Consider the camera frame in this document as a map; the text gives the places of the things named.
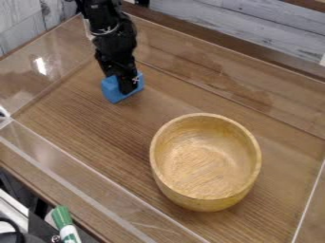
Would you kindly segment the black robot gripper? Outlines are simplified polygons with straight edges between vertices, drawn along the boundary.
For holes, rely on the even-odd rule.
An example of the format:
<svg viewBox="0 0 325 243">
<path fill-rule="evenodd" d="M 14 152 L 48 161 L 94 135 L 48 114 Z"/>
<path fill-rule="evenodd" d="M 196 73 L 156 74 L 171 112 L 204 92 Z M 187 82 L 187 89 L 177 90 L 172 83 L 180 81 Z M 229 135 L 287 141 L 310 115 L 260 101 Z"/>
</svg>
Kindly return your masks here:
<svg viewBox="0 0 325 243">
<path fill-rule="evenodd" d="M 116 73 L 118 92 L 129 94 L 137 88 L 137 70 L 133 50 L 137 46 L 136 28 L 130 22 L 120 22 L 116 31 L 93 38 L 94 59 L 106 77 Z"/>
</svg>

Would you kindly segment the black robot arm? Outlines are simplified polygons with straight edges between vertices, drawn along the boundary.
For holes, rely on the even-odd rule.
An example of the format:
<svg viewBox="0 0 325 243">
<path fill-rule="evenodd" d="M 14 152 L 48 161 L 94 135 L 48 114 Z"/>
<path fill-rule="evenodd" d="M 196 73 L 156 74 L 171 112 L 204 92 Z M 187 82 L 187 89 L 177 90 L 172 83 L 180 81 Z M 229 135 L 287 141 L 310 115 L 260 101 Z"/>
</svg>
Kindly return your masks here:
<svg viewBox="0 0 325 243">
<path fill-rule="evenodd" d="M 121 10 L 121 0 L 73 1 L 88 23 L 94 59 L 105 77 L 113 76 L 118 92 L 128 95 L 136 88 L 137 68 L 133 51 L 137 31 L 129 16 Z"/>
</svg>

